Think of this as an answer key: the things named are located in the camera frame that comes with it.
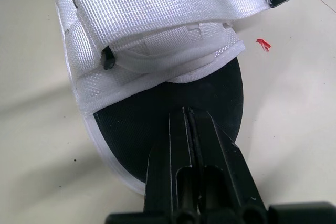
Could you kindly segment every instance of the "white floor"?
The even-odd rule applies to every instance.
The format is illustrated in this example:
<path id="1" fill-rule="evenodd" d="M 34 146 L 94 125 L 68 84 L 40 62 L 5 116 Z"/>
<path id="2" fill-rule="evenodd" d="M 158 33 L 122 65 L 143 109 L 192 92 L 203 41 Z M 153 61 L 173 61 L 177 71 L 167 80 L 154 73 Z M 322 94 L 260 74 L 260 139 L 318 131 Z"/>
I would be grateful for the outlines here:
<path id="1" fill-rule="evenodd" d="M 235 29 L 246 45 L 237 143 L 263 200 L 336 204 L 336 0 L 291 0 Z M 0 0 L 0 73 L 0 223 L 142 210 L 86 134 L 53 0 Z"/>

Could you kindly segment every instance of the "black insole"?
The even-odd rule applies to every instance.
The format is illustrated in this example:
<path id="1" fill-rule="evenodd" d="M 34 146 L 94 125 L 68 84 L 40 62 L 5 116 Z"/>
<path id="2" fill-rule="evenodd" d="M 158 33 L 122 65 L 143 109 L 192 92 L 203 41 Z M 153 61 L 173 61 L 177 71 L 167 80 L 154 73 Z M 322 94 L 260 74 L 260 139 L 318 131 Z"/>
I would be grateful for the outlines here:
<path id="1" fill-rule="evenodd" d="M 235 141 L 243 114 L 243 84 L 238 60 L 186 84 L 165 82 L 94 114 L 107 145 L 120 164 L 142 182 L 153 143 L 168 136 L 169 112 L 206 110 Z"/>

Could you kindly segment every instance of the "velcro strap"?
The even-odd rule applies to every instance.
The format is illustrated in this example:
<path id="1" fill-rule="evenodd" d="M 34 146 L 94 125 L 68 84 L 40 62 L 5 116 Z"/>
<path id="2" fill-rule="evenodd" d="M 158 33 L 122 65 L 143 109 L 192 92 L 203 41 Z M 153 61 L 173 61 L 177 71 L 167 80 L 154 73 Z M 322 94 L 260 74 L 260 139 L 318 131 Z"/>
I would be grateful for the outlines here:
<path id="1" fill-rule="evenodd" d="M 227 23 L 269 8 L 266 0 L 75 0 L 98 50 L 142 33 L 199 22 Z"/>

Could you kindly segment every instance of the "red fragment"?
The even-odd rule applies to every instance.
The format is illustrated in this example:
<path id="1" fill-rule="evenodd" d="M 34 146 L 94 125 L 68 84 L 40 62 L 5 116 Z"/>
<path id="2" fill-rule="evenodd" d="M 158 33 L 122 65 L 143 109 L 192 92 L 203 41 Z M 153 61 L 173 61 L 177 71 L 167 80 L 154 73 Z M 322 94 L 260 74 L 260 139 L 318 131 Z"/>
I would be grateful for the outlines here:
<path id="1" fill-rule="evenodd" d="M 264 41 L 263 39 L 257 39 L 256 41 L 257 43 L 261 44 L 261 46 L 263 47 L 263 50 L 268 52 L 271 45 L 269 43 L 267 43 L 266 41 Z"/>

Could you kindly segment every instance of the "black rubber tip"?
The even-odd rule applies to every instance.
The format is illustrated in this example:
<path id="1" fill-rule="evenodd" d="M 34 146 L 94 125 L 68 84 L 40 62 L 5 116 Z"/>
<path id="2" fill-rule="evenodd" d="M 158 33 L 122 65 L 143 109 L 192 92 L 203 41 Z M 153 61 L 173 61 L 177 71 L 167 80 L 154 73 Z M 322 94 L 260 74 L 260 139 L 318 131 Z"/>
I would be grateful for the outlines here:
<path id="1" fill-rule="evenodd" d="M 115 57 L 113 52 L 109 47 L 105 47 L 101 52 L 100 62 L 103 65 L 105 70 L 113 68 L 114 64 L 116 64 Z"/>

